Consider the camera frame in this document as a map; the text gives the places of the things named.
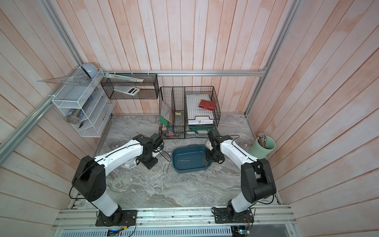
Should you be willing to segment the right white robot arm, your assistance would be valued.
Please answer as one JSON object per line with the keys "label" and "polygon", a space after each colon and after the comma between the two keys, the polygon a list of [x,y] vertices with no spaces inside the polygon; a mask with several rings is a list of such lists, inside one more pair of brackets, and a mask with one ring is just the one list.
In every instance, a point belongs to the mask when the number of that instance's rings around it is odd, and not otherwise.
{"label": "right white robot arm", "polygon": [[208,132],[208,138],[209,150],[205,155],[208,162],[221,165],[228,157],[240,169],[241,193],[230,200],[230,214],[242,213],[263,199],[276,195],[272,170],[266,159],[250,155],[230,135],[222,136],[216,129]]}

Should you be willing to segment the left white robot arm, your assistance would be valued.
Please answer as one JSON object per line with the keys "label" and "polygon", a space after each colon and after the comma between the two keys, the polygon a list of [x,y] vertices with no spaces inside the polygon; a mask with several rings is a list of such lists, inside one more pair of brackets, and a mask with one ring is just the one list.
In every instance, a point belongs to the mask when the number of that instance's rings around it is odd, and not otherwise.
{"label": "left white robot arm", "polygon": [[147,137],[137,135],[129,142],[108,153],[96,157],[85,156],[72,179],[74,188],[86,201],[95,206],[101,217],[121,219],[121,207],[107,191],[107,177],[121,166],[132,168],[143,164],[152,169],[158,162],[154,153],[163,147],[163,139],[157,133]]}

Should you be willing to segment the teal plastic storage box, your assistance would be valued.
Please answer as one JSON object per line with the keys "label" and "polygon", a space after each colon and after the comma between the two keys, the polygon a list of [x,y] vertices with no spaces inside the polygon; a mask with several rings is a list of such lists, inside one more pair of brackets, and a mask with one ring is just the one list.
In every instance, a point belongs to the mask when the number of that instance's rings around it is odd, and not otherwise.
{"label": "teal plastic storage box", "polygon": [[[177,173],[188,173],[207,170],[211,166],[203,166],[203,156],[209,149],[204,145],[192,145],[177,148],[172,153],[173,168]],[[179,160],[191,160],[191,162],[178,162]]]}

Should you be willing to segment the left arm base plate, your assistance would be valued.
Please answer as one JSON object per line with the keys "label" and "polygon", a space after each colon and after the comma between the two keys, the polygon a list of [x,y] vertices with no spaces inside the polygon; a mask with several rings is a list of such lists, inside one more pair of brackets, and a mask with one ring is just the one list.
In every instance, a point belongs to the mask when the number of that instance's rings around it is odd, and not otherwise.
{"label": "left arm base plate", "polygon": [[118,209],[113,215],[107,217],[103,212],[97,214],[96,227],[134,226],[136,224],[137,210]]}

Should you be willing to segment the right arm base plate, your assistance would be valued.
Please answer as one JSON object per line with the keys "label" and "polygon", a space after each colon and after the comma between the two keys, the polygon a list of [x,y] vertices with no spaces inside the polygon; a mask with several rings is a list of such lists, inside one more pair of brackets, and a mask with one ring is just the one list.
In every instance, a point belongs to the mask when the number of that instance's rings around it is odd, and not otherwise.
{"label": "right arm base plate", "polygon": [[247,209],[241,213],[233,211],[231,206],[226,208],[211,208],[212,214],[215,218],[216,224],[229,224],[229,223],[254,223],[255,211]]}

